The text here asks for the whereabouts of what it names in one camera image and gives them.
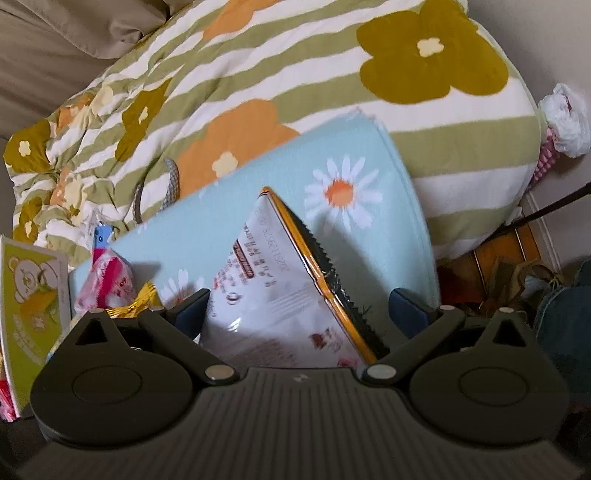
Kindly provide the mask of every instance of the blue blanket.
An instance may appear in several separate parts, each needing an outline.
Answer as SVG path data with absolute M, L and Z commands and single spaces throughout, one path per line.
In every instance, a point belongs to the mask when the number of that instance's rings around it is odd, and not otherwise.
M 232 166 L 231 158 L 219 161 Z M 410 177 L 387 132 L 362 115 L 333 120 L 266 153 L 112 248 L 132 265 L 138 287 L 152 280 L 173 305 L 211 286 L 264 186 L 306 223 L 387 345 L 405 340 L 388 317 L 393 288 L 439 304 L 431 242 Z M 89 267 L 71 273 L 72 299 Z

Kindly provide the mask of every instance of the white baseboard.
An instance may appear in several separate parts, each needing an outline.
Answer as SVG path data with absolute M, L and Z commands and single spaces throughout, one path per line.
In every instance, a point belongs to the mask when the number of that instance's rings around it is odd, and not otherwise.
M 525 215 L 537 212 L 540 207 L 536 202 L 533 193 L 528 192 L 524 195 L 521 200 L 521 204 Z M 544 218 L 534 220 L 530 223 L 531 233 L 534 235 L 535 243 L 538 245 L 542 260 L 555 272 L 562 272 L 563 265 L 560 261 L 560 257 L 554 248 L 552 243 L 552 237 L 550 231 L 544 221 Z

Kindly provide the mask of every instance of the cartoon bear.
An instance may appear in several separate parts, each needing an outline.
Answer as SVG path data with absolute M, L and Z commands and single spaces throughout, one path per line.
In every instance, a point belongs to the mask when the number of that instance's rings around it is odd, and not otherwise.
M 15 299 L 20 315 L 29 320 L 35 330 L 45 329 L 45 319 L 59 323 L 57 295 L 60 264 L 56 259 L 37 265 L 32 260 L 12 257 L 8 268 L 14 273 Z

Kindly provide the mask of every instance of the white plastic bag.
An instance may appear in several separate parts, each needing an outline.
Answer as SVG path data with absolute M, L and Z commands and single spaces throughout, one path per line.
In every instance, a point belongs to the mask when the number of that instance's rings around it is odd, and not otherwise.
M 300 232 L 280 199 L 264 189 L 213 280 L 199 345 L 241 373 L 249 367 L 362 370 L 376 360 L 375 334 L 353 321 L 356 309 L 331 289 Z
M 571 158 L 586 155 L 591 150 L 591 131 L 584 100 L 564 83 L 559 83 L 552 95 L 540 101 L 548 126 L 556 137 L 557 151 Z

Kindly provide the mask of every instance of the white snack bag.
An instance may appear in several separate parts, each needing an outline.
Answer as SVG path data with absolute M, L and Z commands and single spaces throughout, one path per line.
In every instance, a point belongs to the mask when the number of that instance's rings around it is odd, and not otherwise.
M 362 370 L 387 350 L 296 222 L 263 189 L 213 280 L 199 344 L 241 373 L 249 367 Z

